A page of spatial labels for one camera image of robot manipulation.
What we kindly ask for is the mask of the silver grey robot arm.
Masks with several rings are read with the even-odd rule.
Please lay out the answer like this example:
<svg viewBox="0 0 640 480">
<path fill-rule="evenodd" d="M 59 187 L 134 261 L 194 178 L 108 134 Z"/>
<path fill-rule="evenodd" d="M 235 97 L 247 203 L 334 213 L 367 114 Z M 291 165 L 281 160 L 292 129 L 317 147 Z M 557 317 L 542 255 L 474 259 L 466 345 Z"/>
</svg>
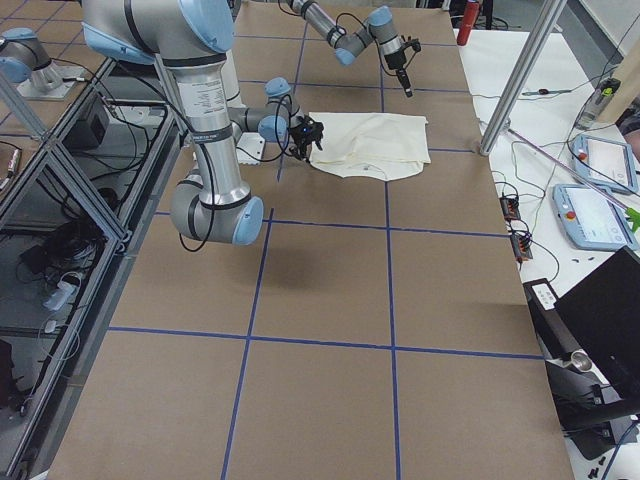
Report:
<svg viewBox="0 0 640 480">
<path fill-rule="evenodd" d="M 174 192 L 171 220 L 179 233 L 201 242 L 248 245 L 259 235 L 264 206 L 241 178 L 236 145 L 247 130 L 271 141 L 292 140 L 306 159 L 323 125 L 303 114 L 281 78 L 271 81 L 273 107 L 249 109 L 245 127 L 231 117 L 222 69 L 234 41 L 225 1 L 84 1 L 87 45 L 120 61 L 161 61 L 176 82 L 176 111 L 194 142 L 197 166 Z"/>
<path fill-rule="evenodd" d="M 324 38 L 343 66 L 353 64 L 365 49 L 375 45 L 383 72 L 398 80 L 407 98 L 413 96 L 407 69 L 421 51 L 421 43 L 418 38 L 404 37 L 398 32 L 388 6 L 378 7 L 364 20 L 347 12 L 339 14 L 338 17 L 351 16 L 359 24 L 357 30 L 349 33 L 339 19 L 333 19 L 317 1 L 287 1 L 286 4 L 291 15 L 302 18 Z"/>
</svg>

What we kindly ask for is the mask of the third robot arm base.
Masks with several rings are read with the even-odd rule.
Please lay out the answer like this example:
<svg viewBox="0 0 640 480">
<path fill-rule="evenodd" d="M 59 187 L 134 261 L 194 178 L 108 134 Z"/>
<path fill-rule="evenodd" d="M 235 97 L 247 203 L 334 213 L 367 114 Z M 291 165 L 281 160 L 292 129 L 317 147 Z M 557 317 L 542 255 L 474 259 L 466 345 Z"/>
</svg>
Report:
<svg viewBox="0 0 640 480">
<path fill-rule="evenodd" d="M 83 67 L 53 61 L 30 28 L 13 28 L 1 34 L 1 73 L 24 98 L 62 100 L 84 77 L 84 71 Z"/>
</svg>

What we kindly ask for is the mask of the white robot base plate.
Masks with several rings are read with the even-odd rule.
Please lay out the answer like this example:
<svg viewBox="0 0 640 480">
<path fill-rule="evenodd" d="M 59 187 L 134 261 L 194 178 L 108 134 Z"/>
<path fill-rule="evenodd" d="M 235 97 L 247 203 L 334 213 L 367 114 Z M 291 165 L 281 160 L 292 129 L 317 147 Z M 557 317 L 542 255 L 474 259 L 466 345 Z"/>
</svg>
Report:
<svg viewBox="0 0 640 480">
<path fill-rule="evenodd" d="M 231 162 L 258 165 L 263 160 L 265 140 L 258 133 L 237 133 L 227 128 L 195 132 L 192 140 L 194 160 L 202 163 L 201 170 L 207 165 L 212 170 L 222 170 Z"/>
</svg>

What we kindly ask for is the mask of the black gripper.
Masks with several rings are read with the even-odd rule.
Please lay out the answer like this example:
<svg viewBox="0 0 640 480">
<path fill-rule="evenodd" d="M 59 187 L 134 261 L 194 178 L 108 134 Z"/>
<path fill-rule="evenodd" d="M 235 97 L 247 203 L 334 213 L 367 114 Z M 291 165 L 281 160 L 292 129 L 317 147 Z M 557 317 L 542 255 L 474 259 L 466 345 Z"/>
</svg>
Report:
<svg viewBox="0 0 640 480">
<path fill-rule="evenodd" d="M 406 71 L 406 55 L 403 49 L 396 50 L 392 53 L 384 55 L 387 67 L 393 72 L 398 79 L 406 97 L 413 96 L 413 90 L 409 76 Z"/>
<path fill-rule="evenodd" d="M 297 160 L 308 161 L 308 147 L 314 144 L 320 151 L 323 150 L 324 124 L 312 119 L 309 115 L 298 117 L 300 123 L 290 128 L 290 138 L 294 146 L 290 148 L 290 154 Z"/>
</svg>

